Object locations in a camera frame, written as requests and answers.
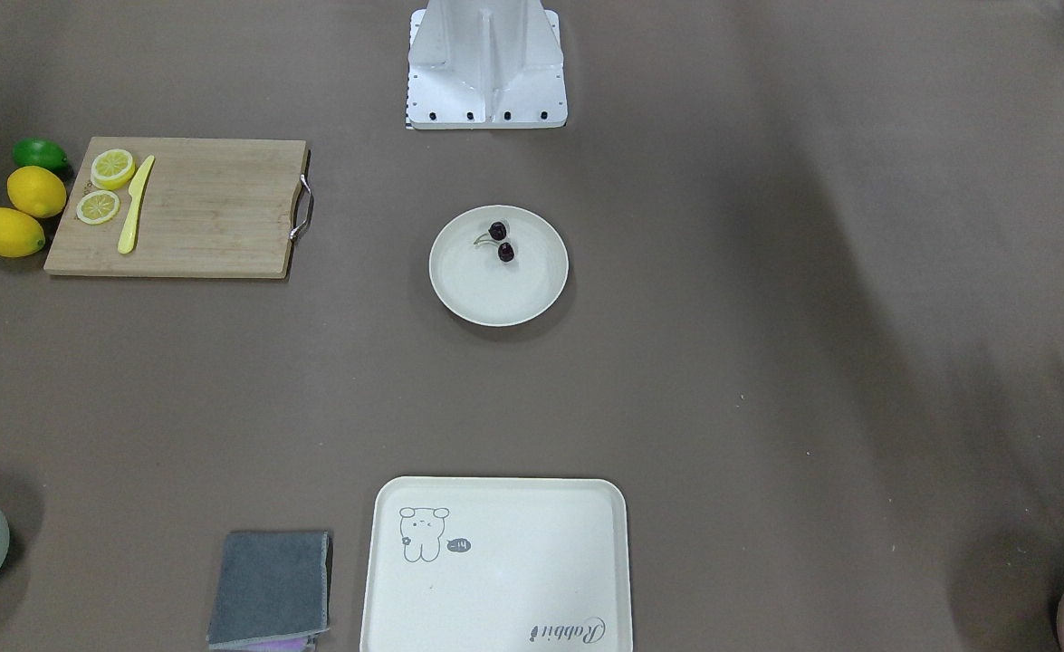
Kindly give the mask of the dark red cherry pair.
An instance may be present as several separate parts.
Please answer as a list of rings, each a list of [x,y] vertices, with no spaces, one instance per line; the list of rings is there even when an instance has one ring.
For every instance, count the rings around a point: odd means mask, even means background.
[[[513,244],[508,240],[508,224],[503,220],[495,220],[487,227],[486,234],[477,236],[473,246],[482,245],[494,245],[497,248],[498,260],[502,261],[503,264],[515,260],[515,249]]]

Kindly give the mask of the white rabbit tray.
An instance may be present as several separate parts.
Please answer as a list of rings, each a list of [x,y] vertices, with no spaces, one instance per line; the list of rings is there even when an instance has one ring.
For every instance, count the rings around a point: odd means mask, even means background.
[[[632,614],[606,480],[399,477],[376,495],[362,651],[631,651]]]

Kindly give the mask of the round beige plate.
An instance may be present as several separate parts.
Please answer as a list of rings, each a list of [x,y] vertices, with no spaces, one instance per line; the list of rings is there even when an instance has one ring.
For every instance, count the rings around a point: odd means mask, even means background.
[[[508,224],[515,260],[503,264],[493,244],[473,246],[495,220]],[[482,327],[514,327],[552,307],[569,280],[571,261],[556,228],[535,212],[492,204],[462,212],[440,228],[428,277],[445,308]]]

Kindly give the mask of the wooden cutting board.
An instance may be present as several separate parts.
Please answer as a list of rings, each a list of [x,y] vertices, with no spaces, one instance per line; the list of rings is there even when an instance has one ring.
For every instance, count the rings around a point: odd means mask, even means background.
[[[76,204],[92,193],[92,161],[126,149],[154,157],[144,186],[137,243],[117,249],[131,199],[101,225]],[[77,162],[71,198],[48,248],[51,275],[283,278],[309,217],[297,215],[311,152],[303,140],[94,136]]]

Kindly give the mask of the folded grey cloth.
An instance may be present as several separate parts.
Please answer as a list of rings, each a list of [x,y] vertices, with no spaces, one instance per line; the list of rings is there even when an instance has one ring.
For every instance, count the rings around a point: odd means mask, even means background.
[[[331,536],[236,530],[225,537],[210,651],[313,651],[328,631]]]

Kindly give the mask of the yellow plastic knife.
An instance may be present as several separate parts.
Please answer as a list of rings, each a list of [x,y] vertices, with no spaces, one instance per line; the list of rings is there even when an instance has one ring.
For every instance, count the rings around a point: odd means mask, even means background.
[[[119,254],[130,254],[137,248],[139,220],[142,219],[142,204],[144,191],[146,191],[152,167],[155,165],[154,154],[146,156],[138,166],[137,172],[129,182],[129,211],[127,211],[123,225],[121,228],[117,251]]]

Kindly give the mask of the lemon slice upper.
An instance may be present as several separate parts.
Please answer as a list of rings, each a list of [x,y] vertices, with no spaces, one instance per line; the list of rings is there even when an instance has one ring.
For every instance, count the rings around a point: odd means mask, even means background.
[[[92,161],[90,181],[100,190],[121,189],[135,174],[137,160],[126,149],[109,149]]]

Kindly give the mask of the lemon slice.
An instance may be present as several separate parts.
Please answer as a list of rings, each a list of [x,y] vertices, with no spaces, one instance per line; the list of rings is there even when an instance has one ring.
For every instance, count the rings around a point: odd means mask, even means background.
[[[90,181],[100,190],[121,189],[135,174],[137,160],[126,149],[109,149],[92,161]]]
[[[120,197],[114,191],[93,190],[82,197],[73,208],[74,217],[86,225],[109,223],[120,211]]]

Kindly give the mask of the lemon slice lower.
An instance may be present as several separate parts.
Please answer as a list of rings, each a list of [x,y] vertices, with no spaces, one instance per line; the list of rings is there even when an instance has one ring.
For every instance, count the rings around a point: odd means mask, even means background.
[[[73,208],[74,217],[86,225],[109,223],[120,211],[120,197],[114,191],[93,190],[82,197]]]

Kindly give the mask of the yellow lemon near lime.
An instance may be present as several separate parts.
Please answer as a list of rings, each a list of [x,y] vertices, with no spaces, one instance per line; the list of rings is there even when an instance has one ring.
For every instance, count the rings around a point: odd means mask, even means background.
[[[57,216],[68,201],[62,180],[43,167],[23,166],[6,179],[6,193],[14,208],[36,219]]]

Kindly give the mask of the green lime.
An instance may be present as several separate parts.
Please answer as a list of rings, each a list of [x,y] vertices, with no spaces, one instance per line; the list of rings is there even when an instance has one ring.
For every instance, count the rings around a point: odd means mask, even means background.
[[[13,145],[13,161],[18,167],[43,167],[59,173],[71,166],[68,154],[55,141],[44,138],[23,138]]]

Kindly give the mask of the yellow lemon outer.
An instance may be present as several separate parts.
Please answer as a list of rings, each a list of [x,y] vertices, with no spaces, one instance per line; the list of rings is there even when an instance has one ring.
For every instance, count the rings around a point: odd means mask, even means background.
[[[47,243],[41,224],[15,208],[0,207],[0,256],[24,257],[41,251]]]

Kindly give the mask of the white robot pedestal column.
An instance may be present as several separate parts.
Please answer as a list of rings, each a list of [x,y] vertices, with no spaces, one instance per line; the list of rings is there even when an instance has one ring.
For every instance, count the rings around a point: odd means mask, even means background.
[[[429,1],[410,16],[409,129],[555,129],[561,21],[541,1]]]

